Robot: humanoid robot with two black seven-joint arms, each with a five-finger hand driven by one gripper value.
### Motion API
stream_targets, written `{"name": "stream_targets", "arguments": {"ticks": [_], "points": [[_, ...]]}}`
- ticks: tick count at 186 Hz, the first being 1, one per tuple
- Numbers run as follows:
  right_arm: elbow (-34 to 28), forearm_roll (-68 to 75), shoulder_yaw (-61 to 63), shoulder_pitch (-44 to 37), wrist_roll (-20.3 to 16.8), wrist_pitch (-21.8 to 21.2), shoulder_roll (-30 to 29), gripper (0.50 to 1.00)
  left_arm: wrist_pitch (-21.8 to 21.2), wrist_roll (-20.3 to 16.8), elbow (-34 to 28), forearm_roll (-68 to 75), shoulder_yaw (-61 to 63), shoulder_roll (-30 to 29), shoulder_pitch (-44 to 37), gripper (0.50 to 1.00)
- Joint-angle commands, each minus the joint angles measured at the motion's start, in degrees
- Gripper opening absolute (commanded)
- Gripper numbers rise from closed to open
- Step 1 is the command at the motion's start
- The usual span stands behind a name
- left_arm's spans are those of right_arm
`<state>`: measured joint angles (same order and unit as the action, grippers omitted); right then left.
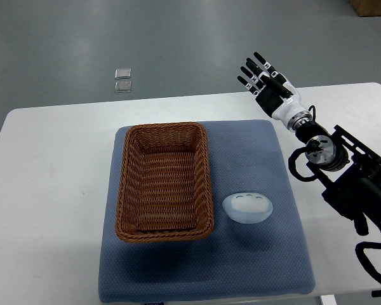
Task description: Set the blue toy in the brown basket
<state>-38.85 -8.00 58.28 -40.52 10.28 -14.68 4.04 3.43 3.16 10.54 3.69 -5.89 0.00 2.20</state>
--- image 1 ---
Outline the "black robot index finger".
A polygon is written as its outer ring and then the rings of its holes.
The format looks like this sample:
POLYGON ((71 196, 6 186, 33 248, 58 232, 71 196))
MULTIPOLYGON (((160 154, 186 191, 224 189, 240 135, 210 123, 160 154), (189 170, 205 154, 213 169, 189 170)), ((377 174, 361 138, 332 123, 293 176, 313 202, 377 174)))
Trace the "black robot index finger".
POLYGON ((253 55, 271 76, 277 76, 279 74, 278 71, 268 61, 266 61, 263 56, 261 56, 261 54, 255 51, 253 55))

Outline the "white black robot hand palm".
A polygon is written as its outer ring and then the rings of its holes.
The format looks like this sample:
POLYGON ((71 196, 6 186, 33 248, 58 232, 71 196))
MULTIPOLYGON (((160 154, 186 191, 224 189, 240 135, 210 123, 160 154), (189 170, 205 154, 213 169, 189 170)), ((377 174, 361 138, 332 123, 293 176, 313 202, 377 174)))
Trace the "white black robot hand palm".
POLYGON ((299 92, 283 74, 277 73, 275 81, 289 90, 291 96, 287 98, 281 97, 266 85, 256 96, 257 104, 266 115, 281 121, 286 128, 299 128, 309 121, 309 111, 301 105, 299 92))

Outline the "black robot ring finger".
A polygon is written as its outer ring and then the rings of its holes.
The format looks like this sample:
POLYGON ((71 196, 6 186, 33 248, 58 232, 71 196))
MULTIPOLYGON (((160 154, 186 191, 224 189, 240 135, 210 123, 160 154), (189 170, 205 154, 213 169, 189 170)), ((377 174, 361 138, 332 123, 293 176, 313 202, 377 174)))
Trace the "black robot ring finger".
POLYGON ((257 89, 262 90, 264 89, 265 85, 263 82, 259 81, 253 74, 250 72, 246 67, 241 66, 240 67, 241 72, 244 73, 244 75, 248 78, 247 82, 254 85, 257 89))

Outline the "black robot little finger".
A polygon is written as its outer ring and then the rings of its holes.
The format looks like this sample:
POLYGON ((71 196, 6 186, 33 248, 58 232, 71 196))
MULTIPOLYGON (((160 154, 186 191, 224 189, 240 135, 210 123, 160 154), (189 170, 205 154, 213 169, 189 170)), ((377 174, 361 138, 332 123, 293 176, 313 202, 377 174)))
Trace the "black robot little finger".
POLYGON ((257 89, 254 85, 250 84, 249 82, 247 82, 247 80, 245 80, 242 76, 238 76, 237 77, 237 80, 252 94, 254 95, 255 97, 258 96, 258 94, 260 93, 260 90, 257 89))

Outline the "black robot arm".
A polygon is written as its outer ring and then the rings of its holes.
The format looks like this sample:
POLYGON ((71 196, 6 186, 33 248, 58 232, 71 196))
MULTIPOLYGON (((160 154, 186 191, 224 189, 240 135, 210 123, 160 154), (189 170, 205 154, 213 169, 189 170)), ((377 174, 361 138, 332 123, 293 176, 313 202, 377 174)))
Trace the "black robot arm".
POLYGON ((304 107, 297 89, 259 53, 247 58, 238 81, 268 117, 282 122, 303 143, 288 158, 292 176, 320 181, 323 199, 368 234, 370 220, 381 232, 381 157, 335 126, 329 133, 316 122, 316 108, 304 107))

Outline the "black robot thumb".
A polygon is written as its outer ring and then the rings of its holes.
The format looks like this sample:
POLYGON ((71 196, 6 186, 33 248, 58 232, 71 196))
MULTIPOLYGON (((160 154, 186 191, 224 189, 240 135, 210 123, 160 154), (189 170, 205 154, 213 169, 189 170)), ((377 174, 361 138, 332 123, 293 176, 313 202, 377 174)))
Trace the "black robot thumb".
POLYGON ((279 84, 273 78, 268 77, 265 74, 260 76, 261 82, 263 82, 266 86, 276 92, 280 97, 291 97, 291 91, 285 88, 283 85, 279 84))

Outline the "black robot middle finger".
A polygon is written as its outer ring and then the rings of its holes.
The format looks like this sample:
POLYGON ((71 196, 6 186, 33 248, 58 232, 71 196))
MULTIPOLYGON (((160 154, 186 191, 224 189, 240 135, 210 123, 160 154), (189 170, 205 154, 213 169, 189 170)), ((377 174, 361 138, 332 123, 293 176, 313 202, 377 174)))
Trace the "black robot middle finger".
POLYGON ((269 79, 269 74, 262 70, 251 58, 246 59, 246 66, 259 81, 266 83, 267 79, 269 79))

